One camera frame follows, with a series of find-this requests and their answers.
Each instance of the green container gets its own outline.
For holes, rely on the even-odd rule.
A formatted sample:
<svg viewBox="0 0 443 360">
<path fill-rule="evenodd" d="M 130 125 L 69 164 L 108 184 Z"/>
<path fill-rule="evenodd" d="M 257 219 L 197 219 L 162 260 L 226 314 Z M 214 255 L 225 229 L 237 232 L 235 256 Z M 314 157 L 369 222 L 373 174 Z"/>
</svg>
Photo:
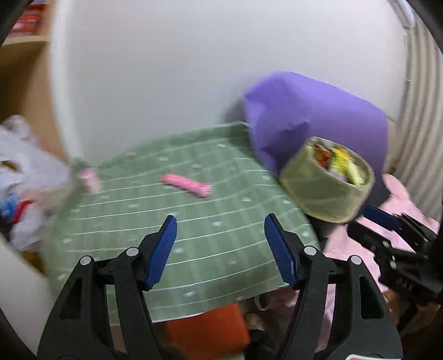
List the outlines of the green container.
<svg viewBox="0 0 443 360">
<path fill-rule="evenodd" d="M 346 223 L 355 218 L 368 197 L 374 185 L 374 172 L 356 153 L 340 145 L 353 156 L 365 183 L 358 186 L 337 179 L 314 159 L 310 145 L 319 139 L 309 139 L 288 161 L 280 173 L 280 182 L 305 214 L 330 223 Z M 329 148 L 335 145 L 329 140 L 320 140 Z"/>
</svg>

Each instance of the striped curtain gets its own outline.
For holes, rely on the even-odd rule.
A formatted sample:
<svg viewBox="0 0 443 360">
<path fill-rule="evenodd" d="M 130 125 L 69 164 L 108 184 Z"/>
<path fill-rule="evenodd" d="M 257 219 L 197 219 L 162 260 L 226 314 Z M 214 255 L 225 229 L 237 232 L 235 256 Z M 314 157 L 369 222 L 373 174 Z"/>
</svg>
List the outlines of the striped curtain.
<svg viewBox="0 0 443 360">
<path fill-rule="evenodd" d="M 440 221 L 443 189 L 443 55 L 421 19 L 406 28 L 406 87 L 393 172 L 412 201 Z"/>
</svg>

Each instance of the purple bag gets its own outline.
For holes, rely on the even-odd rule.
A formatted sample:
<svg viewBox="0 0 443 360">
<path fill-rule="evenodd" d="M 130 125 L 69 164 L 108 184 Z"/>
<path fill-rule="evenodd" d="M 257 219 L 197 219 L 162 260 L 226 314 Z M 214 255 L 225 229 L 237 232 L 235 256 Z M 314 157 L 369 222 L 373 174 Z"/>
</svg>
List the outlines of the purple bag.
<svg viewBox="0 0 443 360">
<path fill-rule="evenodd" d="M 243 107 L 252 147 L 275 176 L 307 139 L 318 136 L 353 150 L 372 167 L 375 184 L 366 203 L 378 206 L 388 198 L 381 177 L 388 121 L 370 102 L 306 76 L 278 72 L 246 92 Z"/>
</svg>

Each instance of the pink toy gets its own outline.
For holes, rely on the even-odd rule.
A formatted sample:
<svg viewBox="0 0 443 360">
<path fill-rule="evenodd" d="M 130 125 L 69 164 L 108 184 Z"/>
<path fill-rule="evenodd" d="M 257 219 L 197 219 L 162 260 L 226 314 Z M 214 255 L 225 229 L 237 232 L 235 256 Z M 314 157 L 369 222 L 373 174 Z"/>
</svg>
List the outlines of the pink toy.
<svg viewBox="0 0 443 360">
<path fill-rule="evenodd" d="M 200 197 L 207 197 L 211 193 L 211 184 L 199 183 L 180 175 L 166 174 L 160 181 L 168 185 L 174 185 Z"/>
<path fill-rule="evenodd" d="M 97 169 L 85 168 L 78 173 L 78 177 L 85 183 L 86 189 L 91 193 L 98 193 L 101 189 L 97 178 Z"/>
</svg>

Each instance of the green placemat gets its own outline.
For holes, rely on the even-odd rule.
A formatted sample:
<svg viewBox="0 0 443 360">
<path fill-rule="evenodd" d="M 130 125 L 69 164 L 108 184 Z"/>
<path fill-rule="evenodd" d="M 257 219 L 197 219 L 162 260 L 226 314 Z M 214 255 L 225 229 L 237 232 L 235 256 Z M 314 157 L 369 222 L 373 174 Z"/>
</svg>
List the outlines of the green placemat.
<svg viewBox="0 0 443 360">
<path fill-rule="evenodd" d="M 212 184 L 198 198 L 159 182 L 174 173 Z M 102 190 L 78 186 L 51 225 L 43 246 L 48 276 L 59 293 L 79 258 L 112 258 L 160 229 L 168 214 L 178 235 L 161 281 L 146 293 L 153 321 L 227 305 L 284 283 L 264 236 L 274 212 L 304 244 L 317 239 L 304 214 L 255 159 L 241 124 L 197 130 L 150 142 L 98 167 Z M 111 322 L 118 322 L 109 287 Z"/>
</svg>

